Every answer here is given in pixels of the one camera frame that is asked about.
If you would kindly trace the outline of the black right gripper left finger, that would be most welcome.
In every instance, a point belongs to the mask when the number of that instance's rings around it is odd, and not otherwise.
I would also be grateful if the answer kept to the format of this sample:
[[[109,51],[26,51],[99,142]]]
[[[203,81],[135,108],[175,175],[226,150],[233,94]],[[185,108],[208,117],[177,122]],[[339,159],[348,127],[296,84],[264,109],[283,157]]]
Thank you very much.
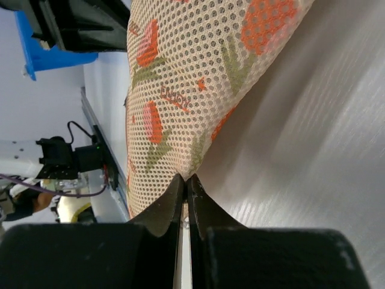
[[[126,223],[19,225],[1,240],[2,288],[179,288],[183,178]]]

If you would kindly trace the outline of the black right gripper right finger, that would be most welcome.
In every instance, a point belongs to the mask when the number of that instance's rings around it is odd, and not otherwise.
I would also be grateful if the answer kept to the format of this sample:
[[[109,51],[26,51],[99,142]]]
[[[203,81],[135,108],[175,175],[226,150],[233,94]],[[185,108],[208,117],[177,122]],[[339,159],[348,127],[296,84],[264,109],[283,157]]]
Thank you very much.
[[[194,288],[369,288],[357,254],[334,229],[248,228],[187,182]]]

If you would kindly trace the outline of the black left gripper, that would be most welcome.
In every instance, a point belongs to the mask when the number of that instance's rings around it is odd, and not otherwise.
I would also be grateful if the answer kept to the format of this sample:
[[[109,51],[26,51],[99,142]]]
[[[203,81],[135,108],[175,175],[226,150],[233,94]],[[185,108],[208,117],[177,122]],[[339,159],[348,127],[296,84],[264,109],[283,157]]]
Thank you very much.
[[[21,1],[32,38],[69,52],[124,52],[130,10],[122,1]]]

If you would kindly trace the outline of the floral mesh bra laundry bag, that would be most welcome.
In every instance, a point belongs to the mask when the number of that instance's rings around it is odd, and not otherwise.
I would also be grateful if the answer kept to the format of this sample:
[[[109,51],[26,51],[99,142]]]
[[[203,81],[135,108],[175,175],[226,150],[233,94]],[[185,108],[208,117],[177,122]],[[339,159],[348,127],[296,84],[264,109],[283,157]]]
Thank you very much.
[[[128,212],[196,173],[312,1],[132,1],[125,101]]]

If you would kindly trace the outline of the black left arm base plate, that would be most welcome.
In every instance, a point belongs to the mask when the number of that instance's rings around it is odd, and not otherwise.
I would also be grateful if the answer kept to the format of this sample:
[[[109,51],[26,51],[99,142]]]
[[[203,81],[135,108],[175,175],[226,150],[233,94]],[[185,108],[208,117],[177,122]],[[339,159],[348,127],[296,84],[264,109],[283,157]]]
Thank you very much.
[[[94,135],[96,136],[97,144],[100,147],[102,154],[102,163],[104,165],[104,170],[107,174],[108,183],[111,188],[116,191],[119,186],[119,170],[117,163],[115,162],[114,156],[109,149],[109,146],[106,140],[103,137],[102,131],[97,125],[92,126]]]

